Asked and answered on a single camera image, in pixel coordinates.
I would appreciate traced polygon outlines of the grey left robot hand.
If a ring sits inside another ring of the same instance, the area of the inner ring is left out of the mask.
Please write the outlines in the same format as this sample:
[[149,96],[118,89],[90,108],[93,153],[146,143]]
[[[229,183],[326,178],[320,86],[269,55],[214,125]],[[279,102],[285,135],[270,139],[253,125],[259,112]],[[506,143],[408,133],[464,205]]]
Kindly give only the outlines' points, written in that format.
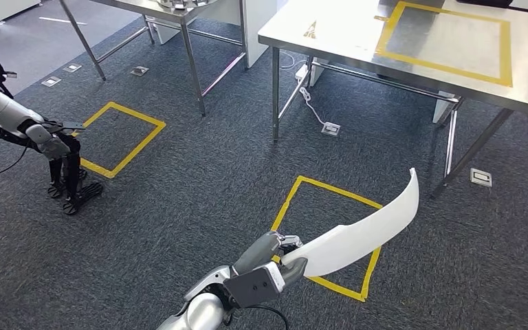
[[[240,258],[231,266],[235,276],[247,274],[264,264],[272,262],[272,257],[281,252],[292,252],[303,245],[297,235],[282,235],[277,231],[269,231],[260,236],[251,246],[242,253]],[[304,276],[308,260],[299,257],[291,262],[281,261],[272,271],[272,277],[282,278],[282,291],[284,287],[295,283]]]

